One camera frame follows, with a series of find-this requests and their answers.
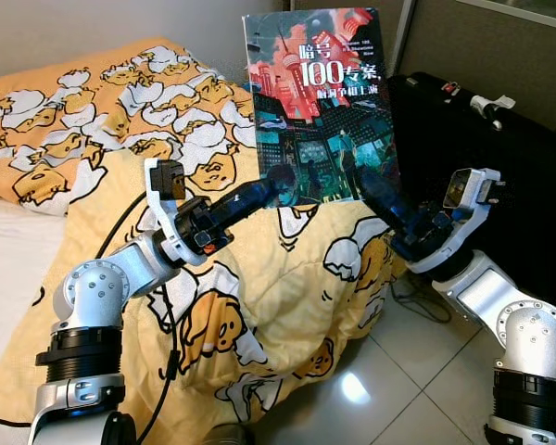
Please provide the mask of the colourful Chinese book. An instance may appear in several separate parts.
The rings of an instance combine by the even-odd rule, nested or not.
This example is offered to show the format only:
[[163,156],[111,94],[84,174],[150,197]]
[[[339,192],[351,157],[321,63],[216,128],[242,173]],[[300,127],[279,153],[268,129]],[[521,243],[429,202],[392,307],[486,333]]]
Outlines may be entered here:
[[247,14],[243,25],[269,207],[360,200],[370,178],[399,191],[378,8]]

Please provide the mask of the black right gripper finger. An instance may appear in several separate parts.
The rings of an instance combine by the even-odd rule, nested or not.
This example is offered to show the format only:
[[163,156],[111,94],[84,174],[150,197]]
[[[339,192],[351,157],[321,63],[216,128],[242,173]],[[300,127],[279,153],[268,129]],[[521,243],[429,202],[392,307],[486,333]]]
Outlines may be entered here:
[[415,208],[401,195],[396,184],[371,167],[361,166],[355,170],[355,186],[361,200],[381,221],[405,233],[415,217]]

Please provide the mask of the large black suitcase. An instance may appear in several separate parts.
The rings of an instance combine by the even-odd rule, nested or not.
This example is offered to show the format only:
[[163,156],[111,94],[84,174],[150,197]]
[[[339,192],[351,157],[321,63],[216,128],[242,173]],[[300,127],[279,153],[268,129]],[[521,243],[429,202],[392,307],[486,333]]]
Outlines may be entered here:
[[476,94],[425,72],[396,75],[391,92],[401,189],[412,204],[442,202],[465,167],[499,171],[507,198],[467,245],[527,294],[556,305],[556,132],[512,109],[486,116]]

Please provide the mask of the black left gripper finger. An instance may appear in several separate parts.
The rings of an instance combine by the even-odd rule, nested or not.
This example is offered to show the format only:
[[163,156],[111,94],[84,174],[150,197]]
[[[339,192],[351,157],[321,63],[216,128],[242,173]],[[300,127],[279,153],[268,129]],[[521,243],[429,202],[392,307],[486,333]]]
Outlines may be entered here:
[[254,211],[287,205],[294,200],[297,174],[290,165],[275,165],[265,177],[241,184],[227,196],[227,222],[244,220]]

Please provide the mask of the yellow cartoon egg blanket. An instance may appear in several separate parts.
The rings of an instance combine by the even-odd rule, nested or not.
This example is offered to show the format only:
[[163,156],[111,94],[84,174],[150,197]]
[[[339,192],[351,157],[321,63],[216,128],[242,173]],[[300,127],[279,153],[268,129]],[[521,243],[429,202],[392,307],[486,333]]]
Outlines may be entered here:
[[[0,357],[0,420],[29,433],[46,380],[35,357],[67,272],[155,228],[144,161],[180,161],[186,194],[218,199],[258,177],[253,135],[244,86],[165,39],[0,77],[0,199],[65,217],[40,297]],[[383,228],[359,202],[262,209],[232,226],[230,246],[127,302],[120,409],[148,445],[257,421],[336,373],[404,268]]]

